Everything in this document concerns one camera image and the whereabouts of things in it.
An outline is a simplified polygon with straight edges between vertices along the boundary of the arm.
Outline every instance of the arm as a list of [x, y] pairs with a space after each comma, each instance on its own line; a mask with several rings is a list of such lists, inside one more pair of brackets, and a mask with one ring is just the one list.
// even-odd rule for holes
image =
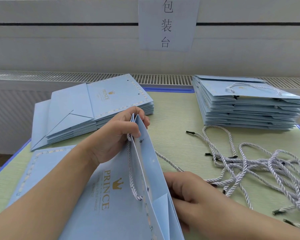
[[150, 124], [149, 118], [138, 107], [118, 113], [0, 213], [0, 239], [57, 239], [98, 165], [109, 161], [121, 150], [127, 133], [140, 136], [138, 125], [130, 122], [132, 113], [139, 114], [146, 127]]
[[300, 240], [300, 229], [231, 200], [190, 172], [164, 173], [183, 230], [209, 239]]

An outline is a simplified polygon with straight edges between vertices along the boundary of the paper sign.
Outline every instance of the paper sign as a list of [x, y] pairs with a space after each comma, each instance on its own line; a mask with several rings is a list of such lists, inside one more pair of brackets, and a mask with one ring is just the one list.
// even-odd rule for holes
[[188, 52], [200, 0], [138, 0], [140, 49]]

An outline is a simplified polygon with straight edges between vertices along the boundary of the green table surface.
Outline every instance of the green table surface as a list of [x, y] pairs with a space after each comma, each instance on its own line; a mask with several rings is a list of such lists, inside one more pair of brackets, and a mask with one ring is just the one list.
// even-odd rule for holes
[[[155, 150], [172, 160], [181, 169], [196, 173], [203, 179], [218, 177], [221, 169], [214, 166], [211, 157], [204, 156], [204, 153], [210, 152], [208, 145], [198, 137], [186, 134], [186, 130], [201, 133], [204, 126], [195, 94], [165, 92], [149, 92], [149, 94], [154, 100], [155, 114], [149, 116], [151, 124], [148, 132]], [[270, 152], [283, 149], [300, 158], [300, 130], [298, 128], [287, 132], [243, 128], [228, 128], [228, 130], [232, 134], [237, 155], [240, 155], [238, 145], [242, 142], [250, 142]], [[232, 156], [228, 135], [223, 130], [208, 128], [207, 134], [221, 153]], [[74, 145], [88, 135], [90, 133], [58, 142], [47, 148]], [[248, 159], [266, 157], [264, 153], [249, 147], [245, 147], [244, 152]], [[6, 207], [31, 156], [28, 144], [0, 172], [0, 212]], [[174, 171], [164, 160], [159, 158], [159, 161], [164, 172]], [[271, 173], [264, 172], [262, 177], [276, 184]], [[242, 185], [250, 196], [254, 210], [260, 213], [273, 216], [272, 210], [289, 205], [288, 199], [283, 194], [269, 189], [251, 175], [244, 178]], [[239, 189], [231, 198], [243, 205], [246, 204], [244, 195]], [[298, 211], [287, 213], [284, 216], [279, 215], [276, 218], [280, 220], [287, 218], [300, 223]], [[191, 235], [186, 238], [197, 239], [198, 236]]]

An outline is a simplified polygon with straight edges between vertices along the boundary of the left hand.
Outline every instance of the left hand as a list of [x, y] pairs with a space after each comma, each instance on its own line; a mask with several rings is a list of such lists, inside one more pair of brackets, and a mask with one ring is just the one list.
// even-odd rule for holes
[[99, 165], [112, 159], [125, 144], [127, 134], [141, 136], [136, 123], [130, 122], [132, 114], [139, 115], [148, 129], [150, 120], [139, 107], [130, 107], [116, 114], [107, 124], [80, 142], [77, 147], [83, 149], [92, 161]]

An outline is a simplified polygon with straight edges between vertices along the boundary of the radiator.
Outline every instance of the radiator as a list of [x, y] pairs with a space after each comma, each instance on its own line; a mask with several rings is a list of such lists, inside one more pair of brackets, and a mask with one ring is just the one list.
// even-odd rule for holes
[[[119, 75], [122, 74], [0, 71], [0, 153], [15, 153], [31, 137], [35, 103], [50, 99], [54, 91]], [[132, 76], [142, 86], [192, 87], [191, 75]], [[258, 78], [300, 95], [300, 78]]]

